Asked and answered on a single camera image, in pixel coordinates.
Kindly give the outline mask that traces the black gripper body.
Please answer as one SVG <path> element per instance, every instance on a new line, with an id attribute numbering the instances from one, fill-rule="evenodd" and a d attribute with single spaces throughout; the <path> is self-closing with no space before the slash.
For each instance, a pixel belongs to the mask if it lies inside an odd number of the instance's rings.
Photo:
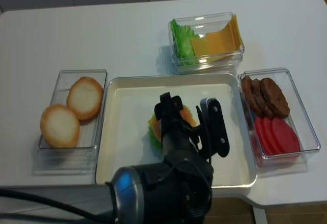
<path id="1" fill-rule="evenodd" d="M 144 223 L 203 223 L 212 204 L 213 168 L 190 143 L 194 132 L 185 120 L 161 134 L 163 161 L 137 168 Z"/>

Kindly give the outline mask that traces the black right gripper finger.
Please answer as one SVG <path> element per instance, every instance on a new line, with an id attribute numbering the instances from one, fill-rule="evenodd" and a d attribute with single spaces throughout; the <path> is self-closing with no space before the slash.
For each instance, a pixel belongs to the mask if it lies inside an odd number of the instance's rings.
<path id="1" fill-rule="evenodd" d="M 172 111 L 171 111 L 171 120 L 173 123 L 182 124 L 182 116 L 180 111 L 183 109 L 182 100 L 179 96 L 174 96 L 171 98 L 172 102 Z"/>

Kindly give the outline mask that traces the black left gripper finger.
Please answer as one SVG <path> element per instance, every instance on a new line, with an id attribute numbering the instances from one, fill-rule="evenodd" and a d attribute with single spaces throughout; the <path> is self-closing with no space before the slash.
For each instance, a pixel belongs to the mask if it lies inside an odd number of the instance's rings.
<path id="1" fill-rule="evenodd" d="M 160 95 L 160 102 L 155 105 L 154 112 L 156 120 L 164 124 L 171 124 L 171 95 L 169 92 Z"/>

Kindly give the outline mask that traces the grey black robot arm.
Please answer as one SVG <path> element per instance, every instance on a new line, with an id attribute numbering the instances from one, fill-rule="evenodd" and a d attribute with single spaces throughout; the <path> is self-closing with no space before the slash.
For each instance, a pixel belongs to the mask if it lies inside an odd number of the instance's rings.
<path id="1" fill-rule="evenodd" d="M 2 188 L 1 198 L 25 200 L 99 223 L 203 223 L 212 204 L 210 99 L 197 106 L 200 125 L 180 115 L 179 96 L 161 95 L 163 161 L 122 167 L 102 185 Z"/>

